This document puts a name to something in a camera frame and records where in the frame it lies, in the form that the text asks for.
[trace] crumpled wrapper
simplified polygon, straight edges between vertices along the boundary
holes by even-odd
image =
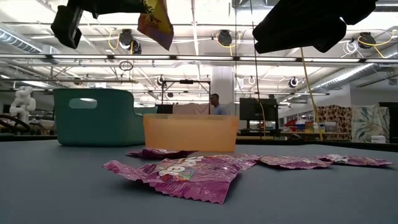
[[[313,169],[328,167],[332,162],[321,161],[316,158],[292,156],[263,156],[260,161],[270,166],[280,166],[288,169]]]
[[[352,166],[385,166],[393,165],[385,159],[371,159],[363,156],[342,156],[336,154],[329,154],[324,156],[317,156],[317,159],[322,161],[331,161],[334,164],[348,164]]]
[[[256,165],[260,160],[260,156],[257,155],[247,155],[247,154],[239,154],[239,155],[215,155],[211,157],[222,158],[224,160],[230,161],[232,163],[237,163],[242,167],[242,170],[248,170],[252,166]]]
[[[197,151],[173,151],[167,149],[143,148],[127,152],[127,156],[144,159],[179,159],[189,156]]]
[[[141,180],[156,191],[172,197],[224,203],[229,185],[242,167],[225,157],[164,159],[136,169],[118,161],[102,166],[129,180]]]

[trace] gray table surface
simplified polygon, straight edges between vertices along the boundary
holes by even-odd
[[[242,171],[223,205],[169,197],[100,169],[145,161],[129,149],[0,142],[0,223],[398,223],[398,166]],[[235,153],[388,159],[398,153],[330,146],[236,146]]]

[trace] wall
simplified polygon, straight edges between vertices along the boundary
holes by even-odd
[[[317,106],[351,106],[350,85],[342,86],[341,90],[330,90],[328,96],[314,96],[315,105]],[[293,114],[312,111],[312,101],[309,98],[307,104],[291,104],[291,108],[283,108],[279,110],[279,117],[283,118]]]
[[[379,102],[398,102],[397,90],[351,89],[351,104],[355,106],[376,105]]]

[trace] computer monitor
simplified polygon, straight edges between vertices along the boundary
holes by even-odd
[[[275,99],[260,99],[266,121],[278,121],[278,104]],[[254,98],[239,99],[239,119],[246,121],[263,120],[262,109]]]

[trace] person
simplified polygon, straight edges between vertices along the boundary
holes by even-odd
[[[210,96],[210,103],[214,106],[213,114],[226,115],[225,108],[220,105],[219,100],[220,96],[217,93]]]

